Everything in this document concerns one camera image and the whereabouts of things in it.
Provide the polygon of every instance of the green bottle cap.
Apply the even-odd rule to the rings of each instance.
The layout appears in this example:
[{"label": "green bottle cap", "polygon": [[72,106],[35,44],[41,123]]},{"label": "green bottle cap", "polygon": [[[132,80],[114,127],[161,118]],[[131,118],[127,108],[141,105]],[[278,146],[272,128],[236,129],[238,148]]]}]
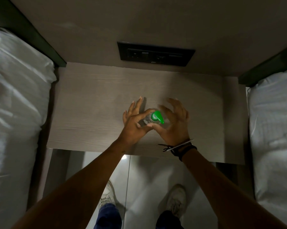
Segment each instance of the green bottle cap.
[{"label": "green bottle cap", "polygon": [[164,123],[164,119],[163,119],[160,111],[153,112],[151,115],[151,119],[154,121],[160,121],[162,124]]}]

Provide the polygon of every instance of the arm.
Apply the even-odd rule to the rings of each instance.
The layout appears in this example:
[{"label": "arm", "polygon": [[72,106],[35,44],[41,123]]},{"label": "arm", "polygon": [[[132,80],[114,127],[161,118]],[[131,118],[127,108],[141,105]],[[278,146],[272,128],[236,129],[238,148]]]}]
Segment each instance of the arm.
[{"label": "arm", "polygon": [[129,110],[123,113],[124,128],[107,150],[39,201],[12,229],[85,229],[124,152],[152,130],[149,126],[140,127],[138,124],[139,120],[154,111],[148,109],[139,114],[141,103],[140,97],[136,105],[133,101]]},{"label": "arm", "polygon": [[[160,108],[166,113],[171,126],[163,129],[153,124],[153,128],[166,143],[176,146],[189,139],[189,113],[180,101],[169,99],[168,102],[172,104],[174,112],[165,106]],[[195,177],[224,228],[287,228],[279,219],[243,193],[196,149],[189,150],[182,157],[182,161]]]}]

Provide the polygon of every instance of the white bedding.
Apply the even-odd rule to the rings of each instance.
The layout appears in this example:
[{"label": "white bedding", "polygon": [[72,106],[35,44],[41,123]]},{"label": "white bedding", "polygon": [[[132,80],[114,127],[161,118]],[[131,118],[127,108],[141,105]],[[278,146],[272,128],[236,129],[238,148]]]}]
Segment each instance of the white bedding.
[{"label": "white bedding", "polygon": [[248,108],[256,199],[287,224],[287,71],[250,88]]},{"label": "white bedding", "polygon": [[26,211],[53,71],[48,57],[0,30],[0,229]]}]

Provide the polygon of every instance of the clear plastic bottle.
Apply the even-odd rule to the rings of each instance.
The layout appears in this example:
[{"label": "clear plastic bottle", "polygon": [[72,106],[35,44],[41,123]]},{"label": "clear plastic bottle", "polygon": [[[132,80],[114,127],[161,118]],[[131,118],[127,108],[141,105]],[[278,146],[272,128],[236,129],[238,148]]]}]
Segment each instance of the clear plastic bottle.
[{"label": "clear plastic bottle", "polygon": [[164,119],[161,115],[160,111],[155,111],[147,115],[144,119],[143,122],[147,125],[148,123],[156,123],[156,124],[163,124]]}]

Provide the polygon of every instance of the white shoe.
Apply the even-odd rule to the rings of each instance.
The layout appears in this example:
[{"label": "white shoe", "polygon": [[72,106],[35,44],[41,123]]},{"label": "white shoe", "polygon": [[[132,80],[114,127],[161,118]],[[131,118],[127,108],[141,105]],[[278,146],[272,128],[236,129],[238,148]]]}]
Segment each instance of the white shoe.
[{"label": "white shoe", "polygon": [[115,204],[115,198],[114,198],[114,188],[110,181],[107,182],[107,185],[103,191],[103,194],[101,196],[101,199],[99,201],[99,209],[104,206],[105,204],[112,203]]},{"label": "white shoe", "polygon": [[186,207],[186,191],[180,184],[172,187],[167,202],[167,210],[180,219]]}]

